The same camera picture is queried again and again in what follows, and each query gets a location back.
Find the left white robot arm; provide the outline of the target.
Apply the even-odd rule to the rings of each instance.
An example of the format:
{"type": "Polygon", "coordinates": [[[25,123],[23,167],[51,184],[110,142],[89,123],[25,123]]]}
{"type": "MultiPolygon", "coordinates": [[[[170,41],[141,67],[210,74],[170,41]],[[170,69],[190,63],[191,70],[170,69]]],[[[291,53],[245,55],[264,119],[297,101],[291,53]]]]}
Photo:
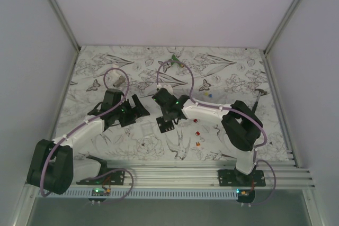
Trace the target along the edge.
{"type": "Polygon", "coordinates": [[[88,112],[84,122],[75,130],[53,140],[40,140],[35,147],[26,182],[43,187],[43,195],[63,194],[71,184],[79,182],[105,183],[111,173],[106,160],[94,156],[76,160],[74,155],[115,123],[125,127],[134,124],[140,117],[150,115],[137,95],[133,95],[132,99],[134,106],[130,105],[122,91],[108,89],[103,101],[88,112]]]}

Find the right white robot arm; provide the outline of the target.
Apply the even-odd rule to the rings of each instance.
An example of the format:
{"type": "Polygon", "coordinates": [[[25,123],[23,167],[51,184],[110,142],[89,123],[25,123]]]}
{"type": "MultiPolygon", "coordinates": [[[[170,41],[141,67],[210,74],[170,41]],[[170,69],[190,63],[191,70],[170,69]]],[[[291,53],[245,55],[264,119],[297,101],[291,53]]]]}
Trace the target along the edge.
{"type": "Polygon", "coordinates": [[[162,110],[162,121],[197,119],[221,124],[236,150],[235,181],[241,186],[253,181],[257,149],[267,143],[267,134],[255,115],[255,109],[250,109],[242,101],[220,105],[197,101],[191,95],[176,98],[163,87],[152,99],[162,110]]]}

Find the black fuse box base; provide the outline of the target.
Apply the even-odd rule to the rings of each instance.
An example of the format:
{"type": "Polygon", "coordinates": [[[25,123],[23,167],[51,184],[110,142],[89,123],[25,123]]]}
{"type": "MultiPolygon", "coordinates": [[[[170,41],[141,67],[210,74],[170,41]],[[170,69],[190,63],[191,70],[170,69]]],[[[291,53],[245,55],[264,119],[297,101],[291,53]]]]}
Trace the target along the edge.
{"type": "Polygon", "coordinates": [[[161,133],[174,130],[174,124],[172,120],[165,121],[163,117],[158,117],[156,121],[161,133]]]}

